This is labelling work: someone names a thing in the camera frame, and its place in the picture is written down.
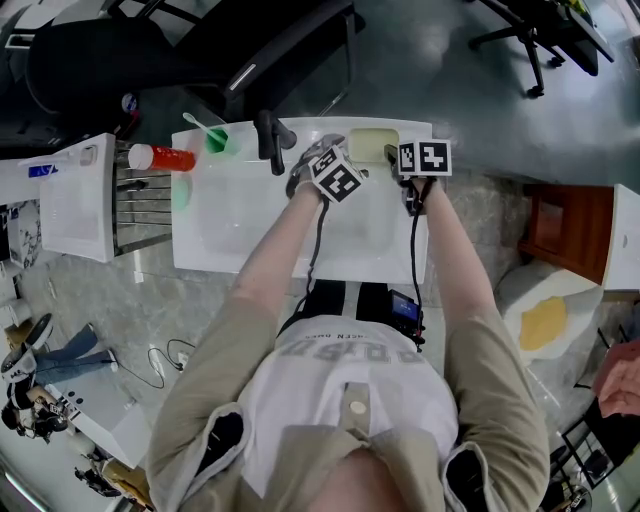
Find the red bottle white cap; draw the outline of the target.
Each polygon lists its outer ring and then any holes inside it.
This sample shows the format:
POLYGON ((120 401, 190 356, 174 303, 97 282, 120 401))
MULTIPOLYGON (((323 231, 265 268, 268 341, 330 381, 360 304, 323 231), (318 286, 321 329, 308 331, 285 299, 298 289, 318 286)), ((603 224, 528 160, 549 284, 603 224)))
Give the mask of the red bottle white cap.
POLYGON ((128 152, 128 164, 134 170, 189 172, 196 165, 193 153, 148 144, 134 144, 128 152))

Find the black device blue screen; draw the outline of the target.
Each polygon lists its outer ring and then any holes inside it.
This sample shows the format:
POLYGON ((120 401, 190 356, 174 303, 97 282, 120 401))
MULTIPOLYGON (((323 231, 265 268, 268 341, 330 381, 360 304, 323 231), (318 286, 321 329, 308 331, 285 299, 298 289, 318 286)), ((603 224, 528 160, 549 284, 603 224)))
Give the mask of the black device blue screen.
POLYGON ((391 301, 391 325, 412 340, 417 351, 421 352, 422 346, 425 343, 422 337, 424 330, 422 310, 412 298, 396 290, 390 290, 389 294, 391 301))

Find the metal rack stand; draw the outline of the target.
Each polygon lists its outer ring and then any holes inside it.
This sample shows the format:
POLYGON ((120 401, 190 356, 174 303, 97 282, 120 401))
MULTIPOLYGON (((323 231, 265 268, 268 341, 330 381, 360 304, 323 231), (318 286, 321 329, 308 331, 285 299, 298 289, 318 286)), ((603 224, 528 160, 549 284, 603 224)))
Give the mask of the metal rack stand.
POLYGON ((172 238, 171 174, 133 169, 133 144, 117 140, 113 160, 112 228, 116 257, 172 238))

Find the large white sink basin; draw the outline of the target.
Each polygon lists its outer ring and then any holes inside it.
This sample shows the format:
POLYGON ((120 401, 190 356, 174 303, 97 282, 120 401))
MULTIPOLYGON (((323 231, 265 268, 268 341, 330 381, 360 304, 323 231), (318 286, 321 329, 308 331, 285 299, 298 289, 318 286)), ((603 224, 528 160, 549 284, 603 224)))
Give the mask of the large white sink basin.
MULTIPOLYGON (((258 156, 254 125, 238 122, 225 131, 239 147, 236 155, 213 155, 199 129, 173 134, 172 145, 197 157, 189 176, 189 206, 172 213, 173 261, 181 269, 236 273, 288 203, 287 177, 274 176, 258 156)), ((293 275, 304 278, 409 284, 422 281, 428 231, 418 231, 394 182, 388 162, 365 163, 369 178, 341 204, 333 204, 322 229, 307 235, 293 275)))

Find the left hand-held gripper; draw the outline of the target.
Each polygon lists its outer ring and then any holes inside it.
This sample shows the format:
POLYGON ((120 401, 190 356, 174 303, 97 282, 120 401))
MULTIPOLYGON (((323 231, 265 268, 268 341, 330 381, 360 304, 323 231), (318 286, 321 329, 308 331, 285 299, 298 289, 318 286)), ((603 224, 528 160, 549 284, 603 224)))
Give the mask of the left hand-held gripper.
POLYGON ((300 185, 309 183, 329 202, 339 204, 362 186, 369 171, 349 158, 345 144, 343 135, 328 133, 309 146, 289 173, 287 197, 291 199, 300 185))

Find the large black office chair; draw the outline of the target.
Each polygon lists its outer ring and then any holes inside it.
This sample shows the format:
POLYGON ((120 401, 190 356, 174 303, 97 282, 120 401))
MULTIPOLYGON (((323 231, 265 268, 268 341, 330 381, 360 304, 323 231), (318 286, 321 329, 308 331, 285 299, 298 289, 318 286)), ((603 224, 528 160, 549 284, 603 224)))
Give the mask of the large black office chair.
POLYGON ((252 121, 338 49, 352 70, 364 27, 354 0, 219 0, 177 44, 147 14, 71 22, 35 35, 26 84, 54 114, 187 86, 219 117, 252 121))

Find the pale green plastic tray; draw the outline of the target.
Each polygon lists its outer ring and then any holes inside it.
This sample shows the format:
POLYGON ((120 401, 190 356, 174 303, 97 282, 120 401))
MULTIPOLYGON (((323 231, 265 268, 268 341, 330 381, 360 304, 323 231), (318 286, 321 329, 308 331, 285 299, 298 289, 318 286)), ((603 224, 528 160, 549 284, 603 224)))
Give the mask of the pale green plastic tray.
POLYGON ((354 128, 349 132, 347 150, 356 163, 384 163, 385 147, 397 146, 399 134, 389 128, 354 128))

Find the wooden cabinet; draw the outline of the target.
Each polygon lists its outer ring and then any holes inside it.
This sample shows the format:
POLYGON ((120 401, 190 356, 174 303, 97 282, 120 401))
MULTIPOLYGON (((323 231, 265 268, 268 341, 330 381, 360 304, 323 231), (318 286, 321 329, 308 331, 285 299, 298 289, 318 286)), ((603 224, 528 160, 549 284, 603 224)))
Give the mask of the wooden cabinet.
POLYGON ((518 250, 600 285, 613 229, 614 189, 527 184, 531 217, 518 250))

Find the black sink faucet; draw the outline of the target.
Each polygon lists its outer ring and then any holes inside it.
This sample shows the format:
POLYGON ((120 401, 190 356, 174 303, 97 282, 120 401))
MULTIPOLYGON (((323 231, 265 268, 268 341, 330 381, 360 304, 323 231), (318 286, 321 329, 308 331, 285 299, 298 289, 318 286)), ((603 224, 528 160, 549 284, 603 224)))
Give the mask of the black sink faucet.
POLYGON ((285 172, 282 150, 292 149, 296 145, 296 134, 269 110, 258 112, 254 127, 258 136, 259 159, 270 162, 274 176, 282 175, 285 172))

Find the person's black trousers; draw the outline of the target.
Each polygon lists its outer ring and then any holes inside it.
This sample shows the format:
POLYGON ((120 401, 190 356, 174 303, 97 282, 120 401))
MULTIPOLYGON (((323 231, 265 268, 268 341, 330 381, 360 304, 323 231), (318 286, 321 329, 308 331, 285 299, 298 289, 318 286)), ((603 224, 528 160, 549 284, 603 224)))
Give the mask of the person's black trousers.
MULTIPOLYGON (((342 316, 345 296, 344 281, 317 280, 302 309, 294 317, 298 320, 319 315, 342 316)), ((355 315, 357 320, 387 324, 391 320, 391 312, 391 294, 386 284, 360 284, 355 315)))

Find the marble pattern slab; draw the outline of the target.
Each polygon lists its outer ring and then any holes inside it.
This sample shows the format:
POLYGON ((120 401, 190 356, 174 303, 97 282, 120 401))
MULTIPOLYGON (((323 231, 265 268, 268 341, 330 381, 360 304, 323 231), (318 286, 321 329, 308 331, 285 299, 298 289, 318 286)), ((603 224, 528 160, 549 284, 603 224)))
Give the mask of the marble pattern slab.
POLYGON ((11 204, 5 217, 9 259, 21 269, 34 266, 41 249, 39 201, 11 204))

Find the person's khaki jacket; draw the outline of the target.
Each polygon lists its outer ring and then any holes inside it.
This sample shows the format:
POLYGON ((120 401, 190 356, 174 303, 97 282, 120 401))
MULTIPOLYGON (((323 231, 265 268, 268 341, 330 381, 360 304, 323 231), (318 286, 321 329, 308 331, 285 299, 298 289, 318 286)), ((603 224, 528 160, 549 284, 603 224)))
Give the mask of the person's khaki jacket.
POLYGON ((457 325, 444 371, 433 368, 458 413, 446 458, 425 431, 368 435, 364 419, 344 413, 336 427, 287 427, 259 496, 243 477, 252 427, 239 398, 284 331, 246 300, 233 299, 218 313, 154 426, 146 472, 158 512, 307 512, 356 451, 386 466, 413 512, 535 512, 549 478, 546 425, 493 311, 457 325))

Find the person's right forearm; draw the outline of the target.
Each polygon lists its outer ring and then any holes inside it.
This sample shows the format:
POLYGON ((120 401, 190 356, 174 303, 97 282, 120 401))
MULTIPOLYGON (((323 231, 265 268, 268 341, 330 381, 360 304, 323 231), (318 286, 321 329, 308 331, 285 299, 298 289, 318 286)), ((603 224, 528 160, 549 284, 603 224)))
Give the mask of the person's right forearm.
POLYGON ((488 274, 449 198, 438 182, 424 203, 429 247, 446 326, 452 329, 476 313, 495 310, 488 274))

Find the person's white shirt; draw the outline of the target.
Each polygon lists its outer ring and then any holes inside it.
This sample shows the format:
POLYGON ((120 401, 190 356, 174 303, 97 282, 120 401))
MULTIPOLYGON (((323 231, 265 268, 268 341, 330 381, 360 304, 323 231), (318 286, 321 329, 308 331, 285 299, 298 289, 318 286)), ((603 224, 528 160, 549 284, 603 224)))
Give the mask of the person's white shirt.
POLYGON ((239 403, 252 427, 243 477, 259 496, 289 426, 336 427, 342 414, 353 413, 368 435, 401 427, 431 434, 440 459, 458 435, 451 391, 414 342, 382 323, 342 316, 287 328, 239 403))

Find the small white sink basin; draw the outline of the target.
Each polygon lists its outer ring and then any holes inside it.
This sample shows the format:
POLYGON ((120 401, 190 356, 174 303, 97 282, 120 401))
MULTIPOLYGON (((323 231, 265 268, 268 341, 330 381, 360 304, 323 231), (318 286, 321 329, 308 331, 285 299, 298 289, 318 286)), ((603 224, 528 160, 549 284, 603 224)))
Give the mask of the small white sink basin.
POLYGON ((105 133, 59 151, 73 152, 74 158, 56 163, 58 172, 39 182, 45 250, 101 263, 114 259, 114 150, 115 136, 105 133))

